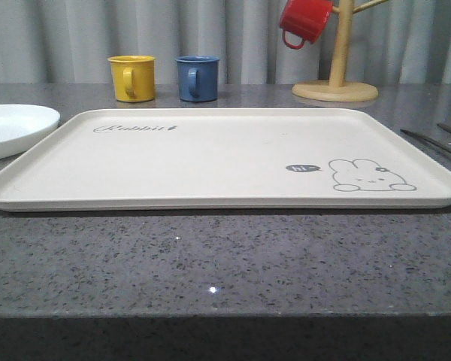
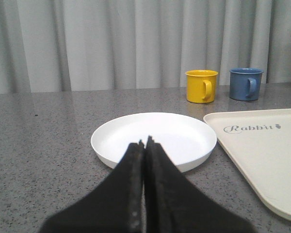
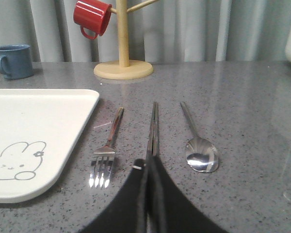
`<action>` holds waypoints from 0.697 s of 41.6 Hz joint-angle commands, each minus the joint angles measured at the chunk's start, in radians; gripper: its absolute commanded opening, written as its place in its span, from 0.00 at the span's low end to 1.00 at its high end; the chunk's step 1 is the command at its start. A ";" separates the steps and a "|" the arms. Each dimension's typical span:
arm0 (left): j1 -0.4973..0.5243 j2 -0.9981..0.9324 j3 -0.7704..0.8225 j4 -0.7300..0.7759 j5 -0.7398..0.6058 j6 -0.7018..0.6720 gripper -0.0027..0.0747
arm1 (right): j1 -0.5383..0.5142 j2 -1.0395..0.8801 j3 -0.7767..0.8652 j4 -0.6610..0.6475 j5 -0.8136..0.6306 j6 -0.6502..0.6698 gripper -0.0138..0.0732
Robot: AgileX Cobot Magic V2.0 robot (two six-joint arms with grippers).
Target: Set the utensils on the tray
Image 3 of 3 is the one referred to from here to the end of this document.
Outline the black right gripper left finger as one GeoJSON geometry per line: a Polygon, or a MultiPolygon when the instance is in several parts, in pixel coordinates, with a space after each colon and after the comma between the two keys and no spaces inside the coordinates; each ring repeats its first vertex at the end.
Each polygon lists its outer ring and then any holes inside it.
{"type": "Polygon", "coordinates": [[[143,159],[136,159],[132,170],[115,198],[83,233],[145,233],[147,169],[143,159]]]}

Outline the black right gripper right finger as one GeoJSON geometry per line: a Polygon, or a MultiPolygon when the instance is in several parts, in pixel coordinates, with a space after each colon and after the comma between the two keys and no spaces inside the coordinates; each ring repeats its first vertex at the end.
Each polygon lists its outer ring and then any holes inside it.
{"type": "Polygon", "coordinates": [[[159,157],[148,161],[152,222],[158,233],[225,233],[184,196],[159,157]]]}

